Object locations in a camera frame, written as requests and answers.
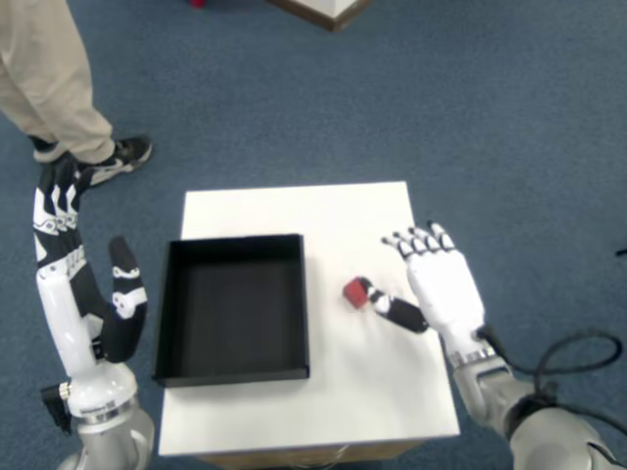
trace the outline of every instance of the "red block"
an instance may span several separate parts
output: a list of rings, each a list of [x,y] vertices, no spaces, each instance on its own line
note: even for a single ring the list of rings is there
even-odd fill
[[[344,286],[342,293],[354,308],[362,308],[368,303],[368,295],[363,289],[359,277]]]

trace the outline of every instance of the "floor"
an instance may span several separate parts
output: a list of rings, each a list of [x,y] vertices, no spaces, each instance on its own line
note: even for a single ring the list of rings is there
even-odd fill
[[[406,180],[415,220],[442,221],[467,254],[512,356],[598,326],[625,335],[627,1],[374,0],[330,34],[260,0],[70,2],[98,107],[117,136],[148,132],[144,169],[88,194],[81,230],[103,290],[106,244],[124,234],[150,317],[130,366],[150,379],[164,246],[189,189]],[[48,469],[77,449],[38,390],[63,379],[34,283],[39,168],[0,120],[0,469]],[[603,353],[565,352],[564,361]],[[560,396],[627,421],[625,365],[564,378]],[[506,444],[462,434],[351,469],[507,469]],[[618,457],[626,441],[600,425]],[[206,468],[154,456],[152,469]]]

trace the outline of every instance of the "table top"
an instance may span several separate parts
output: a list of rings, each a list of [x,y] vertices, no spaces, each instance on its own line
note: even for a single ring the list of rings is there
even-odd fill
[[[188,192],[181,239],[304,235],[311,377],[166,389],[159,454],[458,434],[437,335],[413,334],[342,297],[362,275],[414,300],[403,261],[380,242],[411,225],[405,182]]]

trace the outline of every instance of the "black sneaker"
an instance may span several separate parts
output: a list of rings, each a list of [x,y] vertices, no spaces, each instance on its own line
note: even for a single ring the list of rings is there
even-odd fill
[[[93,168],[91,186],[97,186],[120,173],[131,173],[149,158],[153,144],[146,136],[131,137],[116,141],[114,153],[99,164],[78,164],[78,171]]]
[[[32,155],[35,157],[35,161],[40,164],[51,164],[60,159],[68,150],[61,142],[46,142],[33,135],[29,135],[28,138],[35,148]]]

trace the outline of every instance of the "khaki pants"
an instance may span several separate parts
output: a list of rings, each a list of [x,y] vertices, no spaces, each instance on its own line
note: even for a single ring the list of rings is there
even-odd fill
[[[0,0],[0,110],[25,134],[61,142],[82,162],[113,153],[66,0]]]

